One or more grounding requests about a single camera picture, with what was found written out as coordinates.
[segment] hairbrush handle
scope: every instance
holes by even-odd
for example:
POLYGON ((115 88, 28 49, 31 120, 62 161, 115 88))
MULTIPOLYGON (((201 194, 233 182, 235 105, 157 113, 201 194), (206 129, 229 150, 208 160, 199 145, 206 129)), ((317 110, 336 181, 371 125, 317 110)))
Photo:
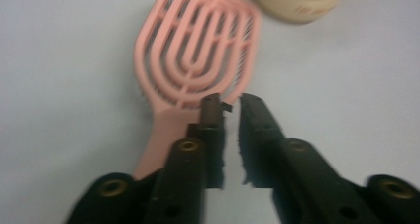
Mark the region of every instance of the hairbrush handle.
POLYGON ((152 133, 133 177, 136 180, 156 172, 164 166, 173 141, 185 137, 188 124, 197 123, 198 110, 170 108, 154 114, 152 133))

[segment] cylindrical container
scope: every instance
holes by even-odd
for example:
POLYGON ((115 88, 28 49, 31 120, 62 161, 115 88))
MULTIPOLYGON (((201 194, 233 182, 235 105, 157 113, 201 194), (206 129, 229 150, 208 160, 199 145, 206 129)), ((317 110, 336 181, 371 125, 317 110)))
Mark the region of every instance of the cylindrical container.
POLYGON ((329 11, 339 0, 255 0, 272 16, 293 23, 309 23, 329 11))

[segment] white table surface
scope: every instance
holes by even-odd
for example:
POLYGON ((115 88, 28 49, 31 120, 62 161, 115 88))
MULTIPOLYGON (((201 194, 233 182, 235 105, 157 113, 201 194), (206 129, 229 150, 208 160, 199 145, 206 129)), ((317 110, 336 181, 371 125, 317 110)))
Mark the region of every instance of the white table surface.
MULTIPOLYGON (((133 43, 155 0, 0 0, 0 223, 63 223, 97 177, 131 173, 151 130, 133 43)), ((342 0, 290 25, 263 16, 247 92, 339 174, 420 186, 420 0, 342 0)), ((225 190, 206 223, 278 223, 269 190, 241 186, 239 106, 225 190)))

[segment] pink plastic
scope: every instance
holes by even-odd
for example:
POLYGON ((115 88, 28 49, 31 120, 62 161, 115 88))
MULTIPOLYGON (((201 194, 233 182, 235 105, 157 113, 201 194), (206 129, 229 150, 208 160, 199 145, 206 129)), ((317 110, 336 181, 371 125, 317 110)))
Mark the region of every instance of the pink plastic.
POLYGON ((136 41, 134 64, 153 107, 137 179, 164 165, 170 146, 198 122, 200 100, 233 104, 249 82, 260 12, 246 0, 157 0, 136 41))

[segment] brass screw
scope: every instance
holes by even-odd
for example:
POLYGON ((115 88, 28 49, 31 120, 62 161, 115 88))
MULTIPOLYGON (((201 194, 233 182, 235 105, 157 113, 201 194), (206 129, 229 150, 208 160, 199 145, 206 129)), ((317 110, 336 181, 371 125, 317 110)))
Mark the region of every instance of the brass screw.
POLYGON ((306 151, 306 146, 301 143, 301 142, 297 142, 297 141, 292 141, 290 143, 290 146, 293 148, 293 150, 295 150, 296 152, 305 152, 306 151))
POLYGON ((128 184, 119 179, 109 180, 99 187, 99 194, 104 197, 114 197, 127 190, 128 184))
POLYGON ((389 195, 400 199, 411 199, 414 197, 414 192, 407 186, 396 181, 385 180, 380 183, 380 186, 389 195))
POLYGON ((200 145, 198 145, 198 143, 193 142, 193 141, 183 141, 181 142, 181 144, 179 144, 179 147, 181 148, 182 151, 185 152, 192 152, 198 149, 200 145))

